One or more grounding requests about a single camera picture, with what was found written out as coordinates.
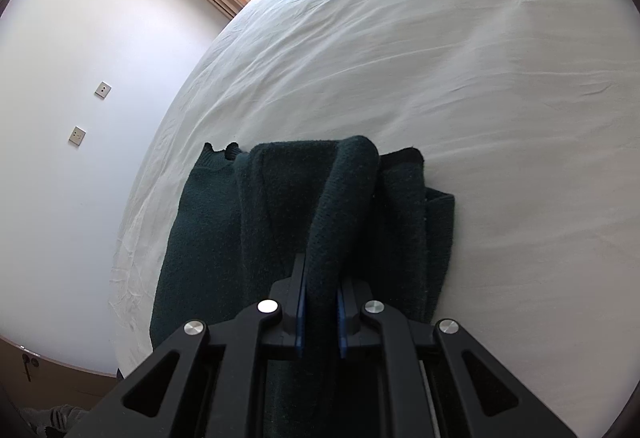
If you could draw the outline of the wall socket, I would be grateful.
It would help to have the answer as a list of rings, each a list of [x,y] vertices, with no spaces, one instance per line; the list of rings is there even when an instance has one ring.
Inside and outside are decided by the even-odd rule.
[[[96,88],[96,91],[94,92],[94,94],[100,99],[104,100],[108,96],[111,90],[112,90],[111,85],[105,82],[101,82],[98,88]]]
[[[68,142],[73,146],[80,146],[84,141],[85,136],[86,132],[82,128],[75,126],[68,137]]]

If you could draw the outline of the white bed sheet mattress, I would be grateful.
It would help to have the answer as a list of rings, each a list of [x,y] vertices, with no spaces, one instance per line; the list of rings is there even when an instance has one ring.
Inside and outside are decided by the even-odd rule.
[[[456,199],[438,314],[581,437],[639,379],[639,13],[631,0],[255,0],[171,103],[111,278],[131,372],[205,143],[363,135],[414,146]]]

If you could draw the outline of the upper wall socket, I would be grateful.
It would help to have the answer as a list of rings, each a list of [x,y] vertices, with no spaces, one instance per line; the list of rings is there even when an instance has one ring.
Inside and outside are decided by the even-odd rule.
[[[96,88],[96,91],[94,92],[94,94],[100,99],[104,100],[108,96],[111,90],[112,90],[111,85],[105,82],[101,82],[98,88]]]

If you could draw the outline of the lower wall socket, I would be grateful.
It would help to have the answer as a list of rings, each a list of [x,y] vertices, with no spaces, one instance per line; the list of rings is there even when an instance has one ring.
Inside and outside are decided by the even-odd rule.
[[[68,142],[73,146],[80,146],[84,141],[85,136],[86,132],[82,128],[75,126],[68,137]]]

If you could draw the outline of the dark green knit sweater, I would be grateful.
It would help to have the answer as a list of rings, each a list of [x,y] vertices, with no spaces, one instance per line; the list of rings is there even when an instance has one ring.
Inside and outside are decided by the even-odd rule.
[[[449,267],[454,198],[427,187],[419,150],[379,154],[366,137],[204,149],[179,202],[158,279],[150,336],[193,319],[234,318],[309,265],[305,340],[311,366],[272,362],[269,437],[361,437],[378,424],[376,381],[338,358],[337,288],[370,286],[410,320],[428,322]]]

